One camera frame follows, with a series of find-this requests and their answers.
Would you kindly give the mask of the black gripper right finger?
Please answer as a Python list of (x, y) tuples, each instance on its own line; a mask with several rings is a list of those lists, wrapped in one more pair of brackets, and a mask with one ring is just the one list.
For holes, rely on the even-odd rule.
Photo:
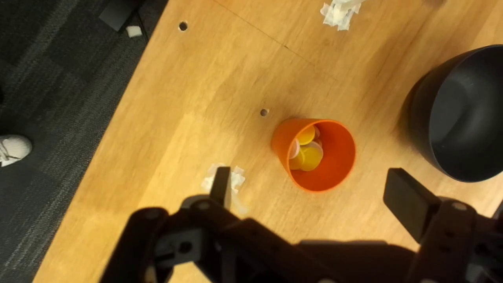
[(414, 242), (425, 236), (440, 200), (403, 168), (386, 171), (383, 203)]

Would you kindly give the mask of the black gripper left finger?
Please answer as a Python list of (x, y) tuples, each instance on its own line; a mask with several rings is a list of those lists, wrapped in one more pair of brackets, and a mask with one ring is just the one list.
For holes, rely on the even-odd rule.
[(231, 168), (229, 167), (218, 167), (213, 181), (210, 186), (210, 200), (218, 206), (227, 204), (227, 189), (231, 181)]

